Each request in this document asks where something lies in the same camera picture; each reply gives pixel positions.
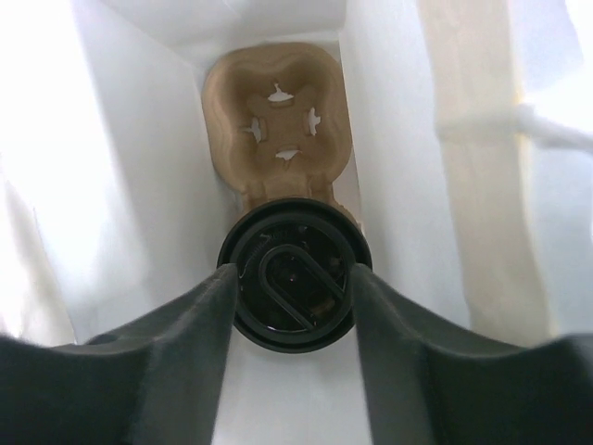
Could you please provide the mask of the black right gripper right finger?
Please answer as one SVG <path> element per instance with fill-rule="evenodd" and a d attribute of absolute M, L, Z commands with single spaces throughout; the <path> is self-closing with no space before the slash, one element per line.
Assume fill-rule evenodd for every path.
<path fill-rule="evenodd" d="M 376 444 L 588 444 L 592 337 L 521 348 L 461 328 L 368 267 L 351 295 Z"/>

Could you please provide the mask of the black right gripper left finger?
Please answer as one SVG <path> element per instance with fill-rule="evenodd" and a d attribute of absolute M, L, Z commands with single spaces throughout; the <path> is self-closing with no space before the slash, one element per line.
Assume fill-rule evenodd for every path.
<path fill-rule="evenodd" d="M 236 269 L 82 345 L 1 340 L 5 444 L 208 444 L 236 303 Z"/>

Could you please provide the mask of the black plastic cup lid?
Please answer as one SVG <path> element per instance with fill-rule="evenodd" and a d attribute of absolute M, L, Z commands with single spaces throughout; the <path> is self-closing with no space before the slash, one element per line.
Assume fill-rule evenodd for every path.
<path fill-rule="evenodd" d="M 266 350 L 321 350 L 354 325 L 350 269 L 372 266 L 358 227 L 344 213 L 309 198 L 261 205 L 224 239 L 218 264 L 238 272 L 234 325 Z"/>

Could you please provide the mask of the light blue paper bag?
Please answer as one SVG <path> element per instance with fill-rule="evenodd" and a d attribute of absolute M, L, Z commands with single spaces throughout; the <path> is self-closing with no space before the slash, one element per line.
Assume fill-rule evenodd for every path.
<path fill-rule="evenodd" d="M 343 71 L 355 265 L 499 342 L 592 337 L 591 37 L 588 1 L 3 2 L 1 340 L 85 344 L 225 265 L 235 318 L 218 257 L 246 213 L 201 95 L 221 57 L 277 43 Z M 354 312 L 300 354 L 234 318 L 208 444 L 376 444 Z"/>

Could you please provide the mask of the brown cardboard cup carrier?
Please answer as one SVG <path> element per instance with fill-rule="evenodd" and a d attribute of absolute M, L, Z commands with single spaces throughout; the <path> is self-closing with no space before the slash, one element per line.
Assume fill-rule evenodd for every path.
<path fill-rule="evenodd" d="M 352 154 L 343 71 L 317 45 L 235 50 L 211 68 L 201 95 L 210 156 L 242 212 L 292 197 L 351 211 L 334 182 Z"/>

